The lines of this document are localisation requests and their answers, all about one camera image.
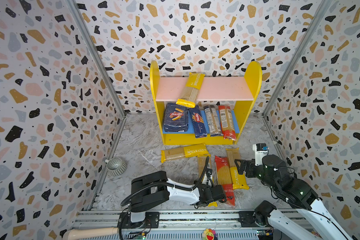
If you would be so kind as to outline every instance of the terrazzo patterned wall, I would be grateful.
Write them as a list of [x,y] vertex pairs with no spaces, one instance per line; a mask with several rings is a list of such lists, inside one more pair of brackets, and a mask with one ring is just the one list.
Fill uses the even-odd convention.
[[320,2],[77,0],[125,111],[138,113],[155,111],[152,60],[162,76],[243,76],[257,60],[263,83],[252,111],[263,112]]
[[289,165],[360,239],[360,1],[333,1],[266,119]]
[[61,239],[119,119],[62,1],[0,1],[0,240]]

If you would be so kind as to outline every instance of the marble floor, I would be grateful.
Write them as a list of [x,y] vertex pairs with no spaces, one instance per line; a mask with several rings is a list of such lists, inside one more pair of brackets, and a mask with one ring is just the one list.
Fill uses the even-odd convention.
[[[226,148],[240,148],[242,159],[254,158],[252,145],[266,143],[269,154],[277,155],[274,144],[264,125],[263,119],[257,115],[250,115],[237,145],[207,145],[212,159],[217,156],[226,156]],[[156,115],[128,115],[120,141],[115,151],[115,157],[120,157],[127,163],[127,170],[120,176],[107,175],[101,189],[99,202],[92,210],[121,210],[120,202],[131,192],[131,180],[159,170],[167,172],[170,179],[193,184],[198,178],[197,158],[164,162],[160,161],[161,150],[175,146],[164,146],[159,133]],[[254,209],[263,200],[273,203],[277,208],[290,208],[288,204],[271,197],[271,192],[256,178],[247,179],[249,190],[237,189],[235,194],[235,209]],[[216,207],[201,209],[229,209],[226,204],[218,203]],[[185,210],[194,209],[193,206],[177,201],[167,201],[154,209],[157,210]]]

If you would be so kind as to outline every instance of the pasta package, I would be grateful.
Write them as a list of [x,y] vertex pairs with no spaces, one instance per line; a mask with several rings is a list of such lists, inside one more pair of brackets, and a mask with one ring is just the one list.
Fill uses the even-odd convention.
[[223,186],[225,195],[227,196],[227,204],[235,207],[235,195],[233,194],[231,174],[229,170],[228,160],[226,157],[215,156],[217,181]]
[[176,104],[185,106],[187,108],[194,108],[196,106],[196,98],[202,87],[205,74],[189,73],[187,84],[181,93],[181,97],[177,99]]
[[224,139],[232,139],[236,141],[235,126],[230,106],[219,106],[221,130]]
[[[200,176],[203,172],[206,157],[209,157],[209,161],[208,161],[206,173],[204,174],[202,184],[206,184],[206,185],[213,187],[213,177],[212,177],[212,166],[211,166],[211,155],[210,154],[197,156],[197,165],[198,165],[198,170],[199,170],[198,175]],[[217,207],[217,203],[211,202],[210,204],[208,204],[208,207]]]
[[239,175],[235,164],[235,159],[241,159],[239,148],[226,148],[225,150],[227,151],[233,189],[250,189],[250,187],[247,185],[245,175]]
[[219,118],[217,117],[217,112],[215,106],[208,105],[204,107],[204,112],[206,116],[206,122],[208,123],[209,133],[211,137],[222,136]]
[[195,108],[189,109],[191,113],[191,119],[193,124],[193,130],[195,132],[195,137],[206,137],[206,128],[204,125],[204,120],[200,112],[199,105],[196,105]]
[[209,154],[205,143],[199,143],[191,146],[177,147],[161,151],[161,162],[177,160],[187,157],[196,157],[197,155]]
[[167,103],[164,113],[164,131],[185,132],[188,130],[187,108],[175,103]]

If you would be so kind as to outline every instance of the barilla box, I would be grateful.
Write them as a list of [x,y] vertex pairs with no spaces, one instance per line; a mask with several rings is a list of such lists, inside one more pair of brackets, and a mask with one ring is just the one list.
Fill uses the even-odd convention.
[[186,132],[188,130],[187,108],[176,103],[167,103],[164,113],[165,132]]
[[195,137],[206,137],[206,128],[204,125],[204,120],[202,114],[200,112],[200,108],[198,105],[195,108],[189,109],[191,113],[191,119],[193,124],[193,130],[195,131]]

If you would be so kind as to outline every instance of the striped ceramic cup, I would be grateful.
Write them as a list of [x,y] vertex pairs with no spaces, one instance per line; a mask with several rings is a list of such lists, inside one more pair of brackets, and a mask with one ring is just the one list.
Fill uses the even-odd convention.
[[114,157],[110,160],[106,159],[107,169],[110,175],[118,176],[121,175],[127,168],[125,161],[118,157]]

